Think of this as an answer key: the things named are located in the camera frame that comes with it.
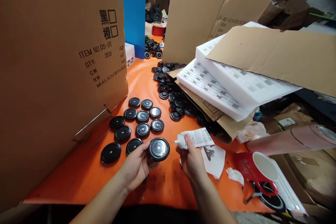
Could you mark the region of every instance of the metal binder clip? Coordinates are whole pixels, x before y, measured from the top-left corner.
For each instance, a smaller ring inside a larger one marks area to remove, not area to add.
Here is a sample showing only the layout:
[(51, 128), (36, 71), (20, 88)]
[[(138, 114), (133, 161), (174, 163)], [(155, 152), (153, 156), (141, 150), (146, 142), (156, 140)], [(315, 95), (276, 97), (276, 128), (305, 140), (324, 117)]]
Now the metal binder clip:
[(208, 150), (205, 146), (203, 147), (206, 153), (206, 156), (208, 157), (209, 161), (211, 161), (211, 156), (214, 155), (215, 151), (214, 150)]

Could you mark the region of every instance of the black wheel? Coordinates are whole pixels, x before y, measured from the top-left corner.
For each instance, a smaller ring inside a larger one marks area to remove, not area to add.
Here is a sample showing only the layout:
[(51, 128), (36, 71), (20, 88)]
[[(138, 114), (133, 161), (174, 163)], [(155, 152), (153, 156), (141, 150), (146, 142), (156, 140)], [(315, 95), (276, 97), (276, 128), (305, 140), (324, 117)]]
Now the black wheel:
[(149, 58), (151, 58), (151, 55), (150, 55), (150, 53), (149, 53), (149, 52), (145, 52), (145, 58), (146, 58), (146, 59), (149, 59)]

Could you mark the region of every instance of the hand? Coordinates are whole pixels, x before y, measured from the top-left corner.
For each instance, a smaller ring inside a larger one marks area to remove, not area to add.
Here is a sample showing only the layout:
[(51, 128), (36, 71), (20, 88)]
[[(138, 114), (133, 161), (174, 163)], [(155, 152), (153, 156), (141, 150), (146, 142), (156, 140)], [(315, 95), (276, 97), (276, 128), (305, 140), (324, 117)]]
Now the hand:
[(189, 134), (184, 137), (188, 150), (180, 149), (176, 146), (177, 153), (180, 154), (184, 173), (191, 182), (199, 182), (207, 177), (203, 156), (199, 148), (195, 148)]
[(118, 171), (128, 193), (135, 190), (148, 176), (149, 172), (159, 165), (147, 155), (150, 141), (141, 144), (128, 155), (124, 164)]

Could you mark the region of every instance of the red mug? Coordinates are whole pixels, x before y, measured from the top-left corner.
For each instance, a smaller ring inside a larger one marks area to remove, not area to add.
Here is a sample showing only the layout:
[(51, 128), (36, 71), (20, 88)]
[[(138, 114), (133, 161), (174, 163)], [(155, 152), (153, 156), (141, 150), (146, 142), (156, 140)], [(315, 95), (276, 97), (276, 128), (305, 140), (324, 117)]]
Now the red mug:
[[(254, 181), (263, 194), (271, 197), (279, 193), (273, 182), (278, 179), (277, 169), (267, 156), (260, 152), (241, 152), (233, 156), (233, 161), (243, 177)], [(274, 192), (266, 192), (260, 182), (268, 182)]]

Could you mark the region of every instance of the white foam tray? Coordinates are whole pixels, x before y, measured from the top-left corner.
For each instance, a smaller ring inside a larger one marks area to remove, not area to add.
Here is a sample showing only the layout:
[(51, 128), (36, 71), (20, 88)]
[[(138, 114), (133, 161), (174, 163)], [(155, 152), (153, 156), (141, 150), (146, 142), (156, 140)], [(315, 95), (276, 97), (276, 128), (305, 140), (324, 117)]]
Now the white foam tray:
[(178, 81), (236, 121), (244, 120), (254, 109), (242, 108), (228, 91), (194, 59), (177, 74)]
[[(267, 28), (249, 22), (243, 26)], [(258, 107), (282, 96), (295, 92), (301, 87), (263, 75), (247, 72), (226, 64), (206, 59), (208, 53), (225, 36), (219, 36), (196, 47), (196, 59), (244, 108)]]
[(286, 177), (282, 173), (276, 161), (273, 159), (270, 160), (274, 164), (278, 172), (279, 178), (274, 181), (274, 183), (279, 191), (279, 196), (284, 200), (286, 204), (286, 208), (292, 210), (295, 214), (307, 214), (305, 208), (303, 207), (299, 198), (296, 196), (295, 192), (288, 183)]

